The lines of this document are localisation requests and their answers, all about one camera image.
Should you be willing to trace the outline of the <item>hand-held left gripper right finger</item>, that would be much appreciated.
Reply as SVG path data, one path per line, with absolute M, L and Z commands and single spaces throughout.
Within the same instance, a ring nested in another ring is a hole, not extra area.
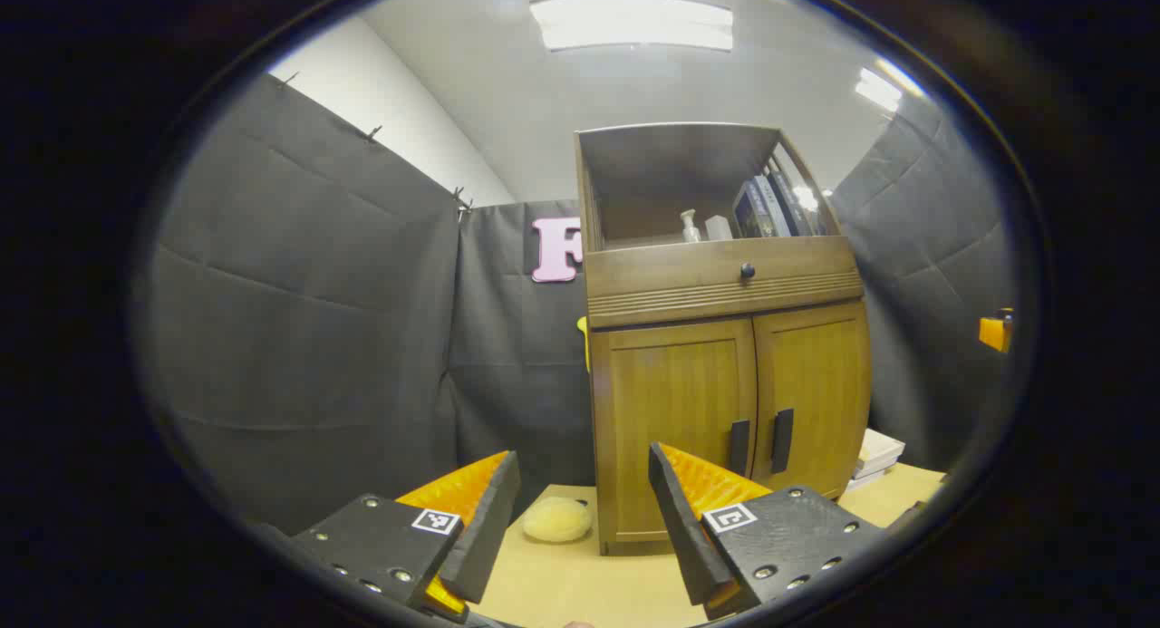
M 648 481 L 687 595 L 712 621 L 778 611 L 887 536 L 812 488 L 774 491 L 661 442 Z

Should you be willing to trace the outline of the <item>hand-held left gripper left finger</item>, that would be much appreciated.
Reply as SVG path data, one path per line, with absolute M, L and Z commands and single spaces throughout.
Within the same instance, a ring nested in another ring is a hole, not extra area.
M 517 452 L 502 450 L 397 498 L 360 495 L 290 541 L 368 594 L 464 623 L 488 589 L 519 488 Z

